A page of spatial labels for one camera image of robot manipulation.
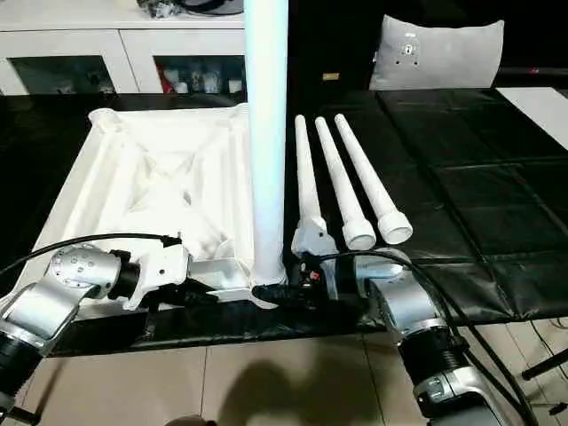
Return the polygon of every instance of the white tray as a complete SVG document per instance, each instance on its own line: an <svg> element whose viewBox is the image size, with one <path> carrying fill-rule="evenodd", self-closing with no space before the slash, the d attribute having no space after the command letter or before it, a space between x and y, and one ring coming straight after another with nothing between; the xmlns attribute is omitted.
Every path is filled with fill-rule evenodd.
<svg viewBox="0 0 568 426"><path fill-rule="evenodd" d="M98 109L35 244L92 233L181 235L192 278L221 302L251 300L254 263L248 106L172 111ZM157 241L96 242L133 260ZM43 275L51 255L28 262L17 291ZM126 313L119 300L85 301L78 319Z"/></svg>

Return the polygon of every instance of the white pipe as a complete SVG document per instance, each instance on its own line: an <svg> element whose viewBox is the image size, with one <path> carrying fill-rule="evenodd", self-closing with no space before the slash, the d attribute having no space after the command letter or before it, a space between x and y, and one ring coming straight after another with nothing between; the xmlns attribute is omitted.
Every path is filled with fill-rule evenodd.
<svg viewBox="0 0 568 426"><path fill-rule="evenodd" d="M313 221L324 231L327 230L326 221L321 217L318 188L313 173L312 151L308 139L303 115L297 115L294 120L296 127L296 162L298 175L298 203L300 206L300 224Z"/></svg>
<svg viewBox="0 0 568 426"><path fill-rule="evenodd" d="M343 166L341 157L335 147L335 142L329 132L326 120L316 118L316 129L323 154L326 157L327 168L335 189L335 197L343 217L343 237L347 247L351 250L367 250L376 243L373 226L365 219L363 210L359 206L357 195L353 191L347 171Z"/></svg>
<svg viewBox="0 0 568 426"><path fill-rule="evenodd" d="M335 116L335 124L343 139L347 152L353 161L359 179L365 188L378 219L378 228L388 244L400 244L410 238L413 229L405 214L398 211L397 206L377 176L373 165L365 155L351 126L343 114Z"/></svg>
<svg viewBox="0 0 568 426"><path fill-rule="evenodd" d="M288 0L245 0L255 284L286 281L282 264Z"/></svg>

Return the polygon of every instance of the cabinet door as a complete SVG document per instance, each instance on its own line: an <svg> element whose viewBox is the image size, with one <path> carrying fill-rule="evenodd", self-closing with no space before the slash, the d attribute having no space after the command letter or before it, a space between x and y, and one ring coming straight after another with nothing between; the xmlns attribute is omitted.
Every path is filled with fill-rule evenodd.
<svg viewBox="0 0 568 426"><path fill-rule="evenodd" d="M117 30L0 33L0 91L5 95L136 93Z"/></svg>
<svg viewBox="0 0 568 426"><path fill-rule="evenodd" d="M244 29L124 30L121 36L141 92L245 91Z"/></svg>

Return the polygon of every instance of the white pillow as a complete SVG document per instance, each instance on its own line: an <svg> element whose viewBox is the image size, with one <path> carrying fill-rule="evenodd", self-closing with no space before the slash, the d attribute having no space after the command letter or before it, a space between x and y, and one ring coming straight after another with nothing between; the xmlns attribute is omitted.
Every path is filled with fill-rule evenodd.
<svg viewBox="0 0 568 426"><path fill-rule="evenodd" d="M497 74L505 22L426 28L385 15L370 90L489 87Z"/></svg>

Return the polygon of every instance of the black table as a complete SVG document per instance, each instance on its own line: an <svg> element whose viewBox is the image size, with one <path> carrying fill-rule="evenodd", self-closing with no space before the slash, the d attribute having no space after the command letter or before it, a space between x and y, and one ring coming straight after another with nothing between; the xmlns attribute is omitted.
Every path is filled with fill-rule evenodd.
<svg viewBox="0 0 568 426"><path fill-rule="evenodd" d="M203 97L121 95L0 98L2 264L27 253L49 214L96 107L116 110L213 107ZM313 126L344 113L392 198L414 226L399 247L428 268L477 324L568 314L568 151L494 90L352 92L304 104L319 200L345 249L342 220ZM373 211L330 125L367 218ZM285 262L298 219L294 132L288 131ZM17 273L0 279L7 292ZM340 287L352 287L343 268ZM248 302L74 323L55 356L332 335L377 329L364 304L321 311L262 311Z"/></svg>

